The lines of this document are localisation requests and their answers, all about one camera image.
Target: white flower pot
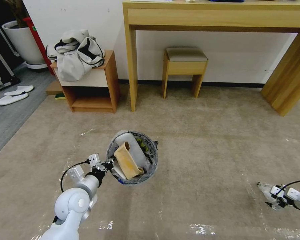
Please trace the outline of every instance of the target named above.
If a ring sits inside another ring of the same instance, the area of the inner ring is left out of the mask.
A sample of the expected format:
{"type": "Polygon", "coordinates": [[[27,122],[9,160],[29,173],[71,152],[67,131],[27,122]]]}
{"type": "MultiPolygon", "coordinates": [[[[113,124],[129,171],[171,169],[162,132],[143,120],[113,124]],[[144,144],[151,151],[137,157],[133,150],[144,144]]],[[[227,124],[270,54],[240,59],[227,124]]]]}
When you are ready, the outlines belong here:
{"type": "Polygon", "coordinates": [[[15,25],[17,21],[7,22],[2,25],[2,28],[17,52],[26,61],[27,67],[35,69],[47,67],[30,29],[28,27],[10,28],[15,25]]]}

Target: white wall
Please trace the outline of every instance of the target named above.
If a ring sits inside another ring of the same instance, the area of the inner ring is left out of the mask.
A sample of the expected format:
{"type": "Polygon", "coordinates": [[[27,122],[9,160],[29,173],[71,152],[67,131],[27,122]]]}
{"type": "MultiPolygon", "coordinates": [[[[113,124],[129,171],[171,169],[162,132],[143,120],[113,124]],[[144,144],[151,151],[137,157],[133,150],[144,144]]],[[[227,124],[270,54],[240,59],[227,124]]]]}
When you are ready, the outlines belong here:
{"type": "MultiPolygon", "coordinates": [[[[122,0],[23,0],[44,45],[86,28],[114,49],[118,75],[128,79],[122,0]]],[[[138,79],[161,80],[163,50],[200,47],[209,59],[204,81],[265,83],[293,41],[289,33],[137,31],[138,79]]],[[[190,80],[187,76],[169,79],[190,80]]]]}

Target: black baseboard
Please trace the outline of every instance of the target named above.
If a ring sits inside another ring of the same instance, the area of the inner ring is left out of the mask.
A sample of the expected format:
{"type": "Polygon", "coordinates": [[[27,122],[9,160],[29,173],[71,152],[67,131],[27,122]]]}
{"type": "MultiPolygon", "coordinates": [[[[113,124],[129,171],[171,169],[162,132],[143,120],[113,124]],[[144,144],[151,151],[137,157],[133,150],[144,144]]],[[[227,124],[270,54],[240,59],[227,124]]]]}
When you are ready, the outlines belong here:
{"type": "MultiPolygon", "coordinates": [[[[128,79],[119,79],[119,83],[127,84],[128,79]]],[[[138,84],[161,85],[161,81],[138,80],[138,84]]],[[[190,81],[168,81],[170,87],[190,87],[190,81]]],[[[244,88],[263,88],[264,83],[230,83],[230,82],[202,82],[201,86],[208,87],[244,87],[244,88]]]]}

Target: wooden nightstand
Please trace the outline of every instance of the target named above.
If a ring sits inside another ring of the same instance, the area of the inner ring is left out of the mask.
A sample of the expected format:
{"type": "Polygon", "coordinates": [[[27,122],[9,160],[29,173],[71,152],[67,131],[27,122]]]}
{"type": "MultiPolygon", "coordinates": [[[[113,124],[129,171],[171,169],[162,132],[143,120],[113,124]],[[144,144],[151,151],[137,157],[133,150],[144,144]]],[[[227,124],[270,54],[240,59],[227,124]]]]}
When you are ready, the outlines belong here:
{"type": "Polygon", "coordinates": [[[93,68],[76,82],[62,81],[57,63],[51,64],[72,112],[117,111],[120,89],[114,51],[106,50],[104,60],[102,66],[93,68]]]}

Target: brown paper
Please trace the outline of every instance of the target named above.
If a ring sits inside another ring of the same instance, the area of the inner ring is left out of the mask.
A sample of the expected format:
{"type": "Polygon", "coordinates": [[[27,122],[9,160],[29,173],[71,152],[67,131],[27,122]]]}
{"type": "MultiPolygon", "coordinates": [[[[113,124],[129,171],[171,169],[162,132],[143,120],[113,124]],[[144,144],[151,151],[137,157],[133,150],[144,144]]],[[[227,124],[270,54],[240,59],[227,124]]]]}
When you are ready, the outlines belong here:
{"type": "Polygon", "coordinates": [[[129,153],[129,143],[124,142],[115,152],[114,156],[116,157],[124,175],[127,179],[133,178],[139,174],[144,174],[142,168],[138,168],[134,162],[131,154],[129,153]]]}

